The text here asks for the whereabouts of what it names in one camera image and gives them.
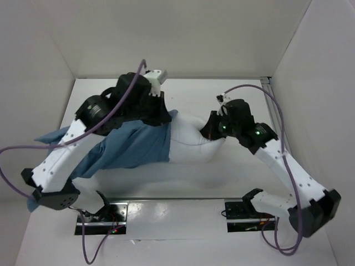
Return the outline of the white pillow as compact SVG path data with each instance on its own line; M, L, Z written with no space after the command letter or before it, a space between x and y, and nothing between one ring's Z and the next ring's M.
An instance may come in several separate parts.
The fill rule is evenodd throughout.
M213 159L225 139L209 140L200 130L205 121L199 117L178 112L171 122L169 162L196 165Z

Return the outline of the blue pillowcase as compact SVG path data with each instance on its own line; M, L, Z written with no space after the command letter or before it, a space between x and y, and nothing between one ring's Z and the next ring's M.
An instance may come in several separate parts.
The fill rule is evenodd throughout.
M69 147L50 151L44 164L32 170L32 178L43 192L51 193L78 177L91 178L99 170L168 162L170 131L171 123L124 122L106 137L90 134Z

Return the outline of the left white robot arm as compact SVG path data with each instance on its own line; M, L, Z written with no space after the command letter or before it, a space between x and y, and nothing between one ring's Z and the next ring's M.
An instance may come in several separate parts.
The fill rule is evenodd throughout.
M94 146L131 121L149 127L171 122L161 91L166 78L164 70L127 73L119 77L116 86L88 97L59 146L36 168L22 171L25 183L34 187L33 201L57 211L68 208L82 195L70 176Z

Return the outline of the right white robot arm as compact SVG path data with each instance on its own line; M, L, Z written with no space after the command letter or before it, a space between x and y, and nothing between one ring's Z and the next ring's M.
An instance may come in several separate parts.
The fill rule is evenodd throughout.
M341 195L313 179L284 148L281 139L265 123L256 123L249 104L242 99L217 96L218 111L212 111L200 131L209 140L234 137L264 162L290 191L284 198L256 188L243 196L242 211L248 217L267 213L287 218L292 228L309 238L337 212Z

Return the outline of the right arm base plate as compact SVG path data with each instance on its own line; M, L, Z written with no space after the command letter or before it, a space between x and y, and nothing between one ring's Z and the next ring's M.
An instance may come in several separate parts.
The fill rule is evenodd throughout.
M239 201L225 201L225 209L221 215L226 218L227 232L273 231L274 216L267 213L249 212L245 204Z

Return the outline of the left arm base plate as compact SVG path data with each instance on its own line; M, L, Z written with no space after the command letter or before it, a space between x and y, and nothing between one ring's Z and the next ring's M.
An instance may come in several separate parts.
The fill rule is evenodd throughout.
M81 236L83 226L86 236L104 236L108 232L111 235L126 234L127 202L113 202L106 213L101 213L105 214L105 216L94 216L93 214L84 213L84 223L82 223L81 215L78 214L74 234Z

